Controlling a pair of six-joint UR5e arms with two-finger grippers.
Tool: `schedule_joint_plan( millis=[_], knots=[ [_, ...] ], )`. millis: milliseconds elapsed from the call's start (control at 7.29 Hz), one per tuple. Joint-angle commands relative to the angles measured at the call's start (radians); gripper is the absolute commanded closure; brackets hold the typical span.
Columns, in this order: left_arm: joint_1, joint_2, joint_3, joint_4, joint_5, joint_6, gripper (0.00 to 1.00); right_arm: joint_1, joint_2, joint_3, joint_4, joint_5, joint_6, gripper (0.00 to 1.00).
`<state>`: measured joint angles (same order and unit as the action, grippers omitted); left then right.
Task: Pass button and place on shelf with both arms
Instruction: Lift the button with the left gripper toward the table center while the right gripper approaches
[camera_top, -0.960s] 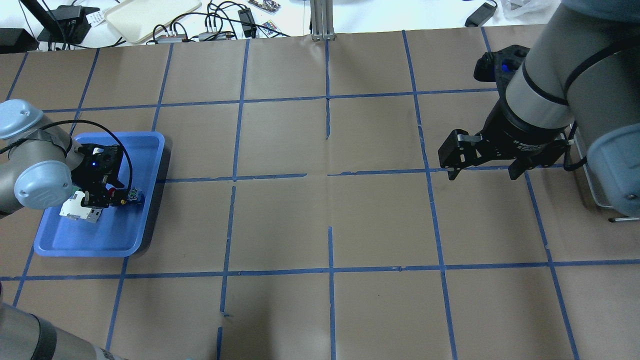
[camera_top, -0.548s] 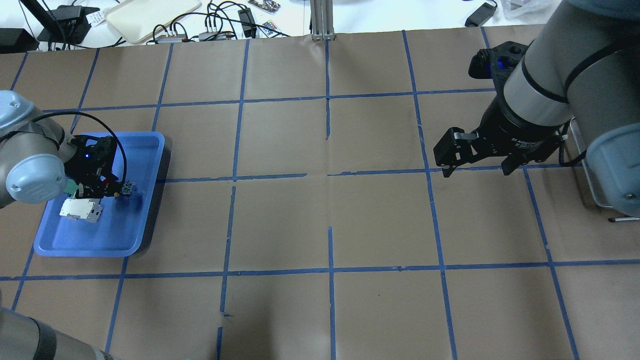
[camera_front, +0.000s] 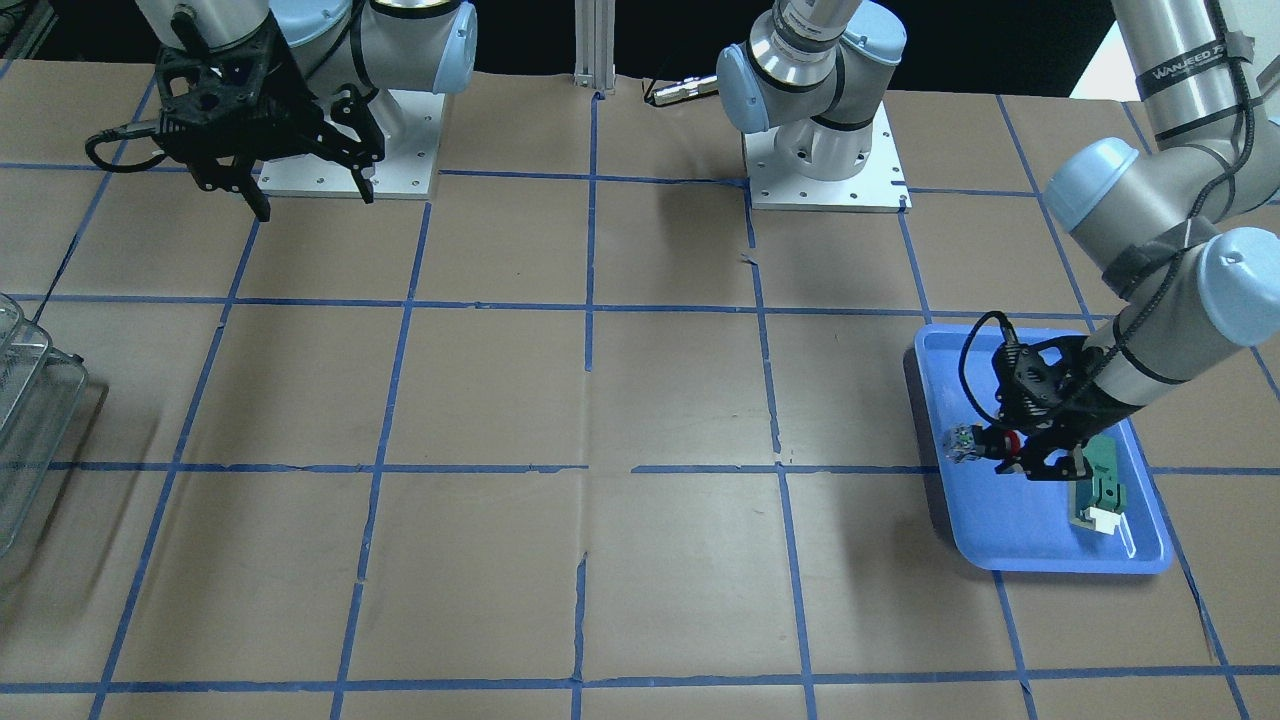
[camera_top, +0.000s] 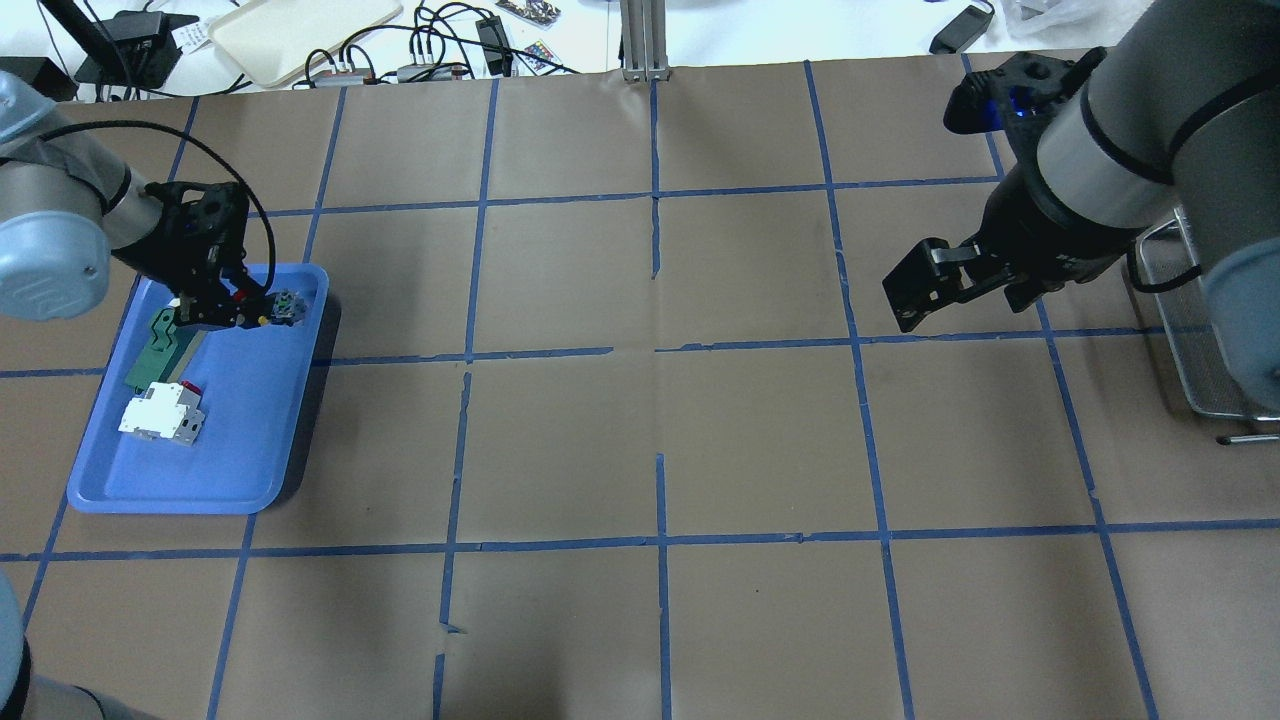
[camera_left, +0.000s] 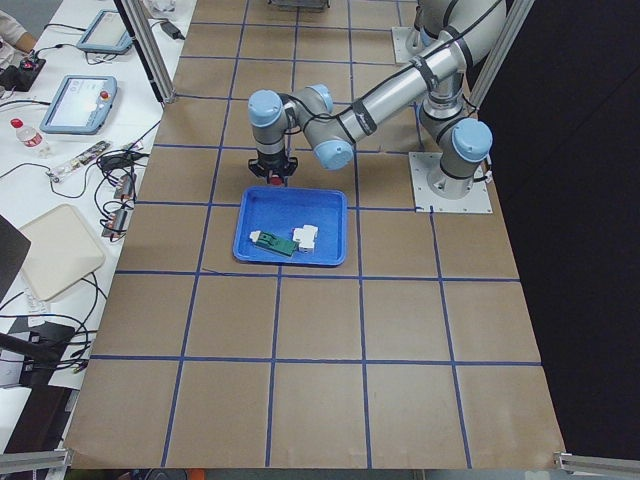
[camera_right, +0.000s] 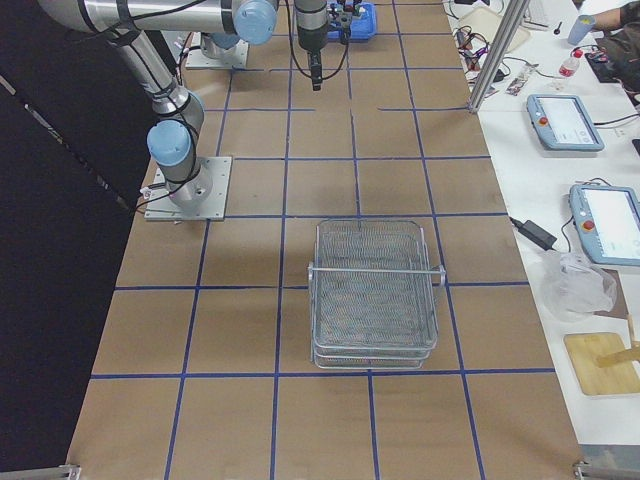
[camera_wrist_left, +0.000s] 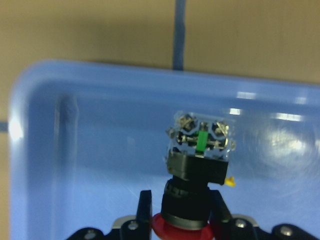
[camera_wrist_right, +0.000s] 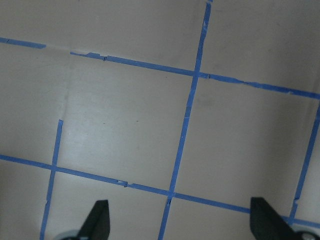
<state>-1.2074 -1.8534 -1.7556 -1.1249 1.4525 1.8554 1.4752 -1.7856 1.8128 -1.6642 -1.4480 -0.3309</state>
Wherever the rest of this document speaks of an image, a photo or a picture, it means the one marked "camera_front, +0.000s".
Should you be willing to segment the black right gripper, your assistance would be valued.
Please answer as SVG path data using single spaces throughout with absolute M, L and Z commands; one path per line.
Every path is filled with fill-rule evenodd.
M 157 56 L 155 143 L 205 190 L 238 193 L 260 223 L 271 206 L 257 161 L 315 155 L 346 168 L 374 202 L 385 136 L 356 85 L 340 85 L 328 115 L 307 88 L 273 15 L 166 15 Z

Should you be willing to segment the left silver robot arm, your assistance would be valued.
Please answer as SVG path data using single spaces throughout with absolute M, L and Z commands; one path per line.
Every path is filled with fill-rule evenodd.
M 1252 38 L 1216 1 L 1112 9 L 1156 151 L 1098 140 L 1055 172 L 1043 197 L 1125 307 L 1091 336 L 1051 340 L 1051 365 L 993 313 L 998 410 L 943 434 L 955 462 L 1089 479 L 1094 436 L 1277 332 L 1277 236 L 1219 228 L 1277 197 L 1277 120 L 1245 72 Z M 722 106 L 745 135 L 774 131 L 790 170 L 845 181 L 873 145 L 905 37 L 872 1 L 777 1 L 719 53 Z

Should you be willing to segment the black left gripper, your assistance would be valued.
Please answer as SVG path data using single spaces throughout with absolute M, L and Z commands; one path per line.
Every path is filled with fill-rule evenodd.
M 1084 480 L 1088 439 L 1083 425 L 1068 416 L 1082 413 L 1075 400 L 1085 388 L 1084 345 L 1082 334 L 1034 345 L 1006 334 L 992 357 L 997 377 L 997 419 L 992 425 L 968 427 L 969 455 L 998 460 L 995 469 L 998 475 Z

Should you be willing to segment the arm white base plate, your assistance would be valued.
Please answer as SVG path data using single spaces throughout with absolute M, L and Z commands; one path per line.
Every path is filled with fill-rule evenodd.
M 387 156 L 370 178 L 376 200 L 428 200 L 436 174 L 449 95 L 381 90 L 371 110 L 384 131 Z M 314 155 L 266 161 L 259 187 L 270 199 L 360 199 L 348 170 Z
M 897 213 L 913 208 L 884 104 L 844 132 L 797 120 L 742 136 L 751 205 L 776 211 Z

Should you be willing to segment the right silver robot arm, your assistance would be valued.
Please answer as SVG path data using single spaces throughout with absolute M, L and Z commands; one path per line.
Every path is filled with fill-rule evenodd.
M 161 47 L 140 127 L 205 191 L 426 200 L 445 100 L 471 81 L 468 1 L 142 1 Z

